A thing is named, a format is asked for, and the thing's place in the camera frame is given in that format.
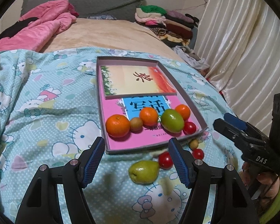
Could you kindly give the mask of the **person's right hand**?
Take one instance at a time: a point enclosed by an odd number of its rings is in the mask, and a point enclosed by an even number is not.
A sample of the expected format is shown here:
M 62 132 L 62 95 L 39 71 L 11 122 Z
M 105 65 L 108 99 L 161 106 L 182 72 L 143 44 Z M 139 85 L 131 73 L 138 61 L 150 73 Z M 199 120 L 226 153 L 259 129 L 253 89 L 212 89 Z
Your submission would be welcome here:
M 242 165 L 242 170 L 239 172 L 239 175 L 244 183 L 244 185 L 248 186 L 251 181 L 251 176 L 249 173 L 250 164 L 244 162 Z M 274 199 L 280 189 L 280 177 L 270 173 L 270 172 L 263 172 L 259 173 L 256 177 L 257 181 L 260 182 L 262 185 L 266 186 L 264 192 L 265 199 Z

